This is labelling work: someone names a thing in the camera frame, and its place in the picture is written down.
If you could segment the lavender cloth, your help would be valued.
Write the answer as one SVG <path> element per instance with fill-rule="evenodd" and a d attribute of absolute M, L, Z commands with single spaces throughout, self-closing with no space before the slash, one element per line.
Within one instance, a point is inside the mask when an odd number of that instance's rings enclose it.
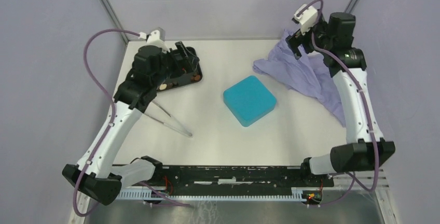
<path fill-rule="evenodd" d="M 296 59 L 286 38 L 294 34 L 285 29 L 281 40 L 270 50 L 266 59 L 253 62 L 253 71 L 268 75 L 305 96 L 318 100 L 345 127 L 346 120 L 339 92 L 324 65 L 321 54 L 309 55 L 299 47 L 300 59 Z"/>

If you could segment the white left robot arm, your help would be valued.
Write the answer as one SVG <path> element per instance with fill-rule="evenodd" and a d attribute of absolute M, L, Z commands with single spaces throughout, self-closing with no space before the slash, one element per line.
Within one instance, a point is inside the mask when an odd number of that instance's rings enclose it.
<path fill-rule="evenodd" d="M 141 158 L 131 164 L 114 166 L 116 154 L 128 133 L 157 96 L 168 79 L 193 75 L 199 58 L 181 41 L 175 49 L 149 44 L 134 56 L 131 69 L 111 98 L 107 123 L 84 156 L 76 164 L 67 164 L 62 175 L 81 192 L 103 205 L 111 204 L 121 189 L 145 181 L 157 186 L 163 180 L 161 162 Z"/>

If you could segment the teal box lid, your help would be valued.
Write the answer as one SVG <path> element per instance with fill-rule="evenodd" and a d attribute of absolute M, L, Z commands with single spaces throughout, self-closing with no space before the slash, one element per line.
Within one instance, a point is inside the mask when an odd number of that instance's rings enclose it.
<path fill-rule="evenodd" d="M 276 97 L 253 75 L 226 89 L 223 101 L 243 127 L 267 115 L 277 103 Z"/>

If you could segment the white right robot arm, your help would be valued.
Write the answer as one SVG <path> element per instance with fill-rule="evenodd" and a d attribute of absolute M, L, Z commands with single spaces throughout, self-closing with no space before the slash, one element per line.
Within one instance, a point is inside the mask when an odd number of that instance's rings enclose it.
<path fill-rule="evenodd" d="M 377 124 L 367 87 L 367 65 L 363 51 L 354 48 L 356 18 L 345 12 L 334 12 L 328 20 L 317 13 L 295 14 L 293 21 L 300 29 L 286 38 L 296 59 L 300 47 L 324 56 L 331 79 L 341 98 L 346 120 L 345 145 L 333 147 L 320 157 L 306 158 L 300 181 L 312 187 L 324 174 L 378 170 L 394 153 L 393 141 L 385 140 Z"/>

